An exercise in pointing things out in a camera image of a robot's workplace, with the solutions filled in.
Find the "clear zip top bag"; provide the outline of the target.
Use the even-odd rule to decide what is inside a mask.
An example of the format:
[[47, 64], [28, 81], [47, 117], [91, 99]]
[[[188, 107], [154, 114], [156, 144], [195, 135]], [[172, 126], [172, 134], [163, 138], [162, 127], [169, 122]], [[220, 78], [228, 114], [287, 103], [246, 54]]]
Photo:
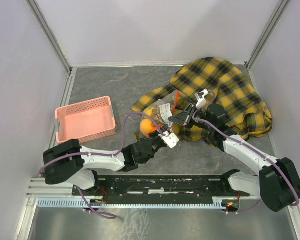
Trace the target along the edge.
[[[169, 117], [173, 116], [174, 113], [176, 113], [176, 107], [178, 104], [178, 101], [180, 99], [180, 92], [178, 90], [175, 90], [174, 92], [168, 94], [167, 96], [165, 96], [162, 99], [157, 100], [156, 102], [154, 102], [153, 104], [151, 104], [149, 107], [159, 107], [160, 108], [160, 112], [161, 112], [161, 116], [163, 118], [163, 120], [165, 121], [165, 124], [159, 123], [157, 124], [158, 127], [163, 128], [168, 126], [169, 129], [172, 128], [173, 123], [170, 122], [168, 120]], [[142, 119], [149, 119], [146, 116], [142, 116]]]

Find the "brown fake longan bunch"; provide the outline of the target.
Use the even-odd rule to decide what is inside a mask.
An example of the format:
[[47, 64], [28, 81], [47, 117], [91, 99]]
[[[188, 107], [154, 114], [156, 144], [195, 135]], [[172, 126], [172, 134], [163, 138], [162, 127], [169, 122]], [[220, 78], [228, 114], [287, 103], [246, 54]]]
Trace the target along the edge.
[[157, 123], [165, 124], [165, 121], [163, 120], [163, 117], [161, 115], [161, 111], [159, 107], [151, 107], [149, 109], [150, 117]]

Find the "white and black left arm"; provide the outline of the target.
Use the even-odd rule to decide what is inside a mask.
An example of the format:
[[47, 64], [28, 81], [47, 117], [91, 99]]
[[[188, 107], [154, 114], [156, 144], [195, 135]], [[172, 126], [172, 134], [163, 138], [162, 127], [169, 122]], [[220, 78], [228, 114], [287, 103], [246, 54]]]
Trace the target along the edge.
[[159, 149], [172, 149], [177, 142], [172, 133], [152, 132], [150, 138], [141, 138], [121, 150], [105, 151], [82, 146], [78, 139], [71, 139], [43, 153], [43, 166], [39, 172], [47, 185], [69, 183], [89, 195], [96, 195], [101, 189], [96, 170], [136, 170], [153, 159]]

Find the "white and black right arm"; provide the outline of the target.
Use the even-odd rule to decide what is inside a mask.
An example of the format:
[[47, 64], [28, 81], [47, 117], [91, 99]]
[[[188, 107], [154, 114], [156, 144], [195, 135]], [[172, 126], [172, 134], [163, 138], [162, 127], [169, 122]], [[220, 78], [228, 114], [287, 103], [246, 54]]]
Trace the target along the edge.
[[208, 131], [209, 142], [240, 160], [254, 175], [233, 170], [225, 174], [219, 183], [226, 196], [245, 192], [255, 196], [273, 212], [300, 203], [300, 177], [293, 161], [287, 157], [278, 159], [252, 146], [226, 124], [226, 112], [221, 105], [211, 104], [205, 112], [189, 105], [183, 112], [169, 117], [169, 121], [191, 128], [197, 126]]

